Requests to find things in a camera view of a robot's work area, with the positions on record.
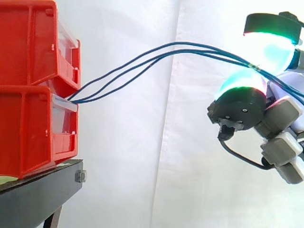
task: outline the white robot part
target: white robot part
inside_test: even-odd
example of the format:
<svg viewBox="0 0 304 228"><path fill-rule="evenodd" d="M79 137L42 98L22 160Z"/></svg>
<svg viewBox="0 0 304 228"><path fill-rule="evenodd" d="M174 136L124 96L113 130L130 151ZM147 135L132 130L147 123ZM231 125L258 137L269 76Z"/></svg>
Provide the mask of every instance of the white robot part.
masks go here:
<svg viewBox="0 0 304 228"><path fill-rule="evenodd" d="M279 78L287 83L288 85L294 87L295 89L299 90L300 92L304 93L304 76L302 74L296 73L296 72L286 72L279 76ZM272 90L273 95L275 96L276 100L281 99L284 96L287 96L287 94L284 90L282 90L280 87L275 85L274 83L270 83L270 89ZM298 104L301 110L304 109L304 106L300 104L299 101L292 98L294 102ZM295 120L291 124L291 129L295 133L301 133L304 132L304 116L300 116L297 120Z"/></svg>
<svg viewBox="0 0 304 228"><path fill-rule="evenodd" d="M303 151L302 146L289 132L279 134L261 145L261 148L264 158L269 164L275 166L286 165Z"/></svg>

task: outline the stacked plastic bin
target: stacked plastic bin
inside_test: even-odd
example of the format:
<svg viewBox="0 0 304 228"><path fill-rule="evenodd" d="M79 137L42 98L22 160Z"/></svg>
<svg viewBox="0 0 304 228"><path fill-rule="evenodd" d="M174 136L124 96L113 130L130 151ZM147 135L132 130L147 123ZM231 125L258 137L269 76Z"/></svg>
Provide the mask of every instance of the stacked plastic bin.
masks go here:
<svg viewBox="0 0 304 228"><path fill-rule="evenodd" d="M23 178L77 155L80 43L53 1L0 0L0 176Z"/></svg>

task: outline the white backdrop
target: white backdrop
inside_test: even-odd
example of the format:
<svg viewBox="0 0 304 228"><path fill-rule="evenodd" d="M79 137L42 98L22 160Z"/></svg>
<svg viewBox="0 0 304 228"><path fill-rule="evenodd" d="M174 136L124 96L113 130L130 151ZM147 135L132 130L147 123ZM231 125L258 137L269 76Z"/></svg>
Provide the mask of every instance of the white backdrop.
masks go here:
<svg viewBox="0 0 304 228"><path fill-rule="evenodd" d="M82 82L175 40L243 54L253 12L289 10L299 0L57 0L82 42ZM287 185L227 154L207 117L213 95L237 66L179 55L103 100L80 107L88 181L64 207L60 228L295 228L304 185ZM112 88L134 76L127 75ZM82 94L95 92L108 80ZM229 145L260 159L261 139L238 133Z"/></svg>

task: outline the screw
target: screw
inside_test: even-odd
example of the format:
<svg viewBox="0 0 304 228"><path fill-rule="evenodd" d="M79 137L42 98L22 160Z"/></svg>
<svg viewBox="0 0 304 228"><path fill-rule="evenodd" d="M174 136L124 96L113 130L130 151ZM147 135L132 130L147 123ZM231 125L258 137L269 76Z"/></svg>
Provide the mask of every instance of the screw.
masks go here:
<svg viewBox="0 0 304 228"><path fill-rule="evenodd" d="M86 170L78 170L75 175L75 181L77 183L85 183L86 177L87 177Z"/></svg>

